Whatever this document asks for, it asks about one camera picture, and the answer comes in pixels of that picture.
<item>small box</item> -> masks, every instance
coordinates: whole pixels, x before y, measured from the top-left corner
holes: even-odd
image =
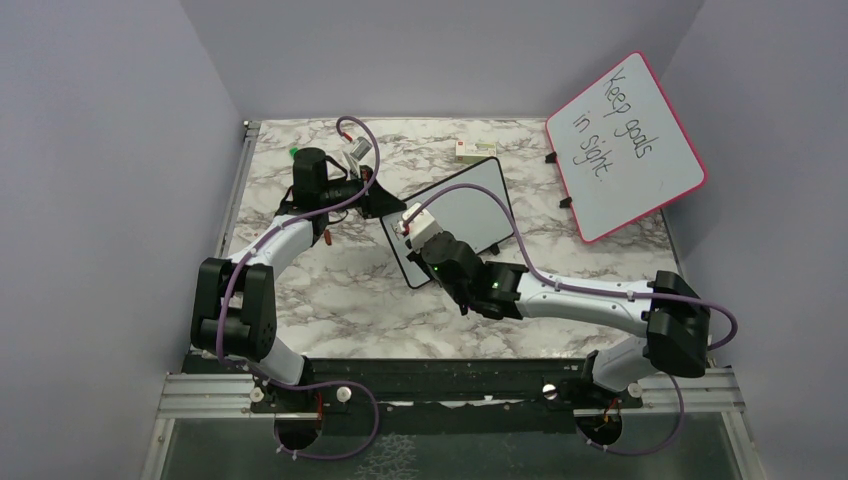
[[[456,141],[456,161],[459,163],[472,164],[497,156],[498,148],[494,143]]]

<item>gray wall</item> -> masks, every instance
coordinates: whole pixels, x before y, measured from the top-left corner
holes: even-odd
[[[182,0],[248,118],[542,116],[633,50],[659,73],[703,0]]]
[[[240,117],[176,0],[0,12],[0,476],[137,478]]]
[[[718,356],[775,479],[845,478],[846,26],[844,0],[708,0],[662,78],[710,171],[668,219],[687,278],[739,316]]]

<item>pink-framed whiteboard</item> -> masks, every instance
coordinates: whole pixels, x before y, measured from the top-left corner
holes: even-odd
[[[580,238],[594,242],[697,189],[707,171],[642,52],[546,124]]]

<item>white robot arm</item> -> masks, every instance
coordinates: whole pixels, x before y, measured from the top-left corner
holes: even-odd
[[[652,282],[602,282],[540,272],[548,280],[541,282],[527,274],[524,265],[484,263],[467,243],[442,231],[426,209],[408,221],[419,207],[416,204],[404,212],[398,231],[407,237],[419,266],[441,284],[463,315],[472,310],[494,319],[564,318],[633,335],[587,358],[584,376],[612,393],[657,371],[682,377],[704,374],[709,311],[639,295],[659,292],[697,298],[677,274],[660,271]],[[558,289],[554,285],[577,288]],[[618,296],[575,291],[580,287]]]
[[[222,343],[224,356],[257,364],[261,371],[282,383],[302,383],[304,357],[292,352],[276,335],[274,280],[295,257],[322,238],[329,218],[327,213],[316,214],[285,228],[281,226],[297,216],[327,210],[343,202],[347,202],[346,208],[356,209],[364,218],[405,210],[404,202],[373,179],[374,171],[370,167],[358,164],[369,149],[370,144],[360,138],[352,151],[345,153],[353,172],[340,167],[318,148],[304,148],[294,154],[292,199],[288,200],[288,194],[283,198],[268,229],[240,252],[228,258],[207,258],[200,265],[191,323],[192,345],[214,352]],[[328,163],[342,169],[345,176],[329,178]],[[370,188],[362,195],[360,192],[369,178]],[[240,261],[244,261],[244,266],[232,285],[232,292],[241,302],[231,302],[232,305],[223,308],[225,291]],[[224,310],[226,321],[219,335],[219,319]]]

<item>marble surface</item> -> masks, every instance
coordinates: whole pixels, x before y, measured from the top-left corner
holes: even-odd
[[[341,159],[335,119],[262,124],[239,209],[233,253],[264,231],[291,184],[291,147],[312,146]],[[676,270],[657,214],[593,244],[577,235],[549,151],[544,119],[365,119],[380,142],[380,183],[403,199],[464,168],[453,162],[454,141],[496,141],[512,208],[537,267],[597,279],[651,279]],[[348,131],[357,136],[354,125]],[[373,154],[366,163],[373,165]],[[278,278],[277,335],[313,357],[516,358],[585,356],[626,334],[555,318],[489,320],[463,317],[432,282],[407,287],[377,220],[355,213],[329,227],[333,245],[319,242]],[[498,260],[523,263],[514,239]]]

